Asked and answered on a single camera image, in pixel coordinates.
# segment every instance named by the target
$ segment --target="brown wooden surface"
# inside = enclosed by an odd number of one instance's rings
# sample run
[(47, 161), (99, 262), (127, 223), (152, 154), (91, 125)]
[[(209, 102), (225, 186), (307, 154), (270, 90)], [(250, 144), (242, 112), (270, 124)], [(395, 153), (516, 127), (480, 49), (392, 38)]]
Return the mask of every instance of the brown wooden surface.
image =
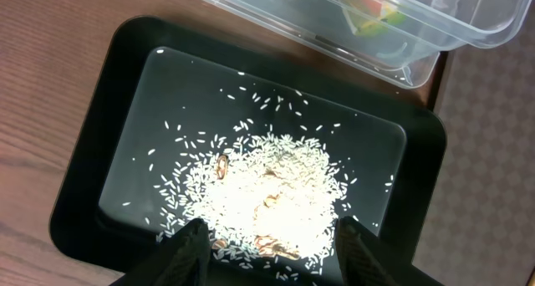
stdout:
[(428, 85), (397, 89), (199, 0), (0, 0), (0, 285), (107, 285), (120, 276), (59, 253), (48, 220), (110, 39), (141, 14), (416, 105), (430, 95)]

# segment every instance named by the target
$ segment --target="black tray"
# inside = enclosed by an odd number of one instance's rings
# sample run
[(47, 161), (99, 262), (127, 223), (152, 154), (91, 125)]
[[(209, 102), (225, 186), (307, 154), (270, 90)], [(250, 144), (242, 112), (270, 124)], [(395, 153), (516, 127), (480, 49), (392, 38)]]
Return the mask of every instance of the black tray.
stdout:
[[(260, 110), (262, 102), (254, 103), (253, 93), (262, 100), (279, 95), (285, 100), (278, 112), (274, 103)], [(346, 202), (337, 203), (339, 215), (356, 214), (382, 243), (411, 262), (446, 146), (443, 127), (430, 111), (157, 18), (132, 19), (112, 40), (53, 211), (53, 242), (72, 258), (129, 270), (156, 245), (158, 212), (165, 203), (152, 185), (162, 183), (161, 174), (172, 177), (180, 159), (177, 125), (188, 140), (198, 130), (230, 137), (245, 118), (255, 121), (247, 133), (265, 134), (273, 124), (276, 135), (314, 136), (326, 143), (331, 159), (347, 168), (350, 179), (359, 178), (348, 190), (352, 209), (342, 212)], [(321, 131), (315, 130), (318, 125), (324, 126)], [(151, 149), (156, 152), (148, 156)], [(390, 176), (394, 185), (385, 186)], [(286, 264), (304, 269), (289, 260), (279, 265)], [(245, 273), (217, 262), (211, 267), (219, 284), (230, 272), (269, 284), (277, 271)], [(339, 284), (335, 257), (325, 259), (323, 276), (314, 280)], [(309, 281), (305, 273), (303, 281)]]

